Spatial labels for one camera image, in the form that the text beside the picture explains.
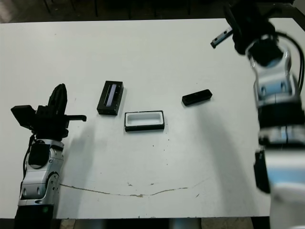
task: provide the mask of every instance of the white table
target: white table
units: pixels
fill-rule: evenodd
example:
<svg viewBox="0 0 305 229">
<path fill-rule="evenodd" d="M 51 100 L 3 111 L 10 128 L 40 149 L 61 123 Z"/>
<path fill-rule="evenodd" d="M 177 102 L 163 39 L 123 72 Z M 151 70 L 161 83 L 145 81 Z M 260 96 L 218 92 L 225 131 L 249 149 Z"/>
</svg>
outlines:
<svg viewBox="0 0 305 229">
<path fill-rule="evenodd" d="M 293 19 L 272 20 L 305 50 Z M 57 218 L 267 216 L 255 186 L 254 73 L 232 39 L 211 40 L 224 19 L 0 25 L 0 218 L 17 209 L 30 131 L 10 109 L 46 104 L 65 83 L 70 122 Z M 299 57 L 292 49 L 293 70 Z M 123 81 L 119 115 L 96 111 L 105 80 Z M 209 88 L 205 104 L 181 97 Z M 302 93 L 305 101 L 305 90 Z M 124 112 L 163 110 L 163 132 L 126 133 Z"/>
</svg>

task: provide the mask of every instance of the black box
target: black box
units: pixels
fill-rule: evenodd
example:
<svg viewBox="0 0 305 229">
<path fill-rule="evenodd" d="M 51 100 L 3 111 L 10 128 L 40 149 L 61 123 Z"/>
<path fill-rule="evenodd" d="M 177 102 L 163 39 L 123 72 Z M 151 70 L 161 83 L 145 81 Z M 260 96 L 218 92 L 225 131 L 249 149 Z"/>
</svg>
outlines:
<svg viewBox="0 0 305 229">
<path fill-rule="evenodd" d="M 123 82 L 106 81 L 97 111 L 100 115 L 118 115 L 123 95 Z"/>
</svg>

